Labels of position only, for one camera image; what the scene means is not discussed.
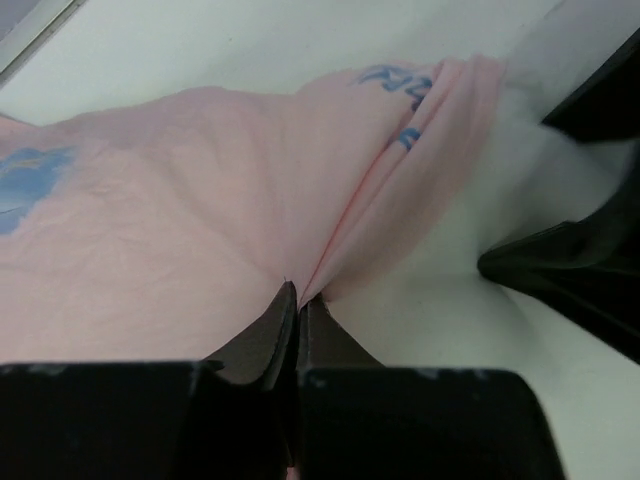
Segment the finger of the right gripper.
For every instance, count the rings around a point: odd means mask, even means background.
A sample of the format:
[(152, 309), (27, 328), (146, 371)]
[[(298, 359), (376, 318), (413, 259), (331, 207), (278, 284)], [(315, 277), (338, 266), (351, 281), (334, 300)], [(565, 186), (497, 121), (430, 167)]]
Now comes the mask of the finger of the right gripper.
[(639, 33), (542, 121), (582, 143), (639, 137)]
[(589, 217), (488, 251), (477, 267), (485, 279), (541, 301), (639, 361), (637, 176)]

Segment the white pillow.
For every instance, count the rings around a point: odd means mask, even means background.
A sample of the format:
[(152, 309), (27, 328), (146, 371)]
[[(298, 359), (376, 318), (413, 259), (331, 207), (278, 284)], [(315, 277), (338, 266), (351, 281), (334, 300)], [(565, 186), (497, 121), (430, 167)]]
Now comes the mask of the white pillow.
[(510, 53), (452, 208), (330, 309), (387, 364), (518, 372), (570, 478), (637, 478), (638, 3), (559, 2)]

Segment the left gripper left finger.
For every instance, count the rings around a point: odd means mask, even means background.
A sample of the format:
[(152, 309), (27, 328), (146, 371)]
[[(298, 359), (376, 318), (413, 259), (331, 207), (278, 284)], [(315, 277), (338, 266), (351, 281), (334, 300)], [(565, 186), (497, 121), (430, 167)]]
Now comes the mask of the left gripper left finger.
[(5, 479), (283, 479), (297, 298), (203, 360), (1, 368)]

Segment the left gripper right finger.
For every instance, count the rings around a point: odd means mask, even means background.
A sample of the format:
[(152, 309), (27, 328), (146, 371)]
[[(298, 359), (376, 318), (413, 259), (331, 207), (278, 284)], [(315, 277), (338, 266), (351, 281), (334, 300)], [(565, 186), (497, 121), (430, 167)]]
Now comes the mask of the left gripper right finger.
[(529, 385), (501, 369), (386, 367), (321, 298), (300, 313), (303, 479), (561, 479)]

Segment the pink blue pillowcase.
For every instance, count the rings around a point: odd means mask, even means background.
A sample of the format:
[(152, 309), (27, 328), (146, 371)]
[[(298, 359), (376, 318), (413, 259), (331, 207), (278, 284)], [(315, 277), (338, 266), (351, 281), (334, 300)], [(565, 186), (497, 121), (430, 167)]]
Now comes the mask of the pink blue pillowcase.
[(1, 122), (1, 358), (202, 358), (392, 268), (466, 182), (503, 64), (374, 65)]

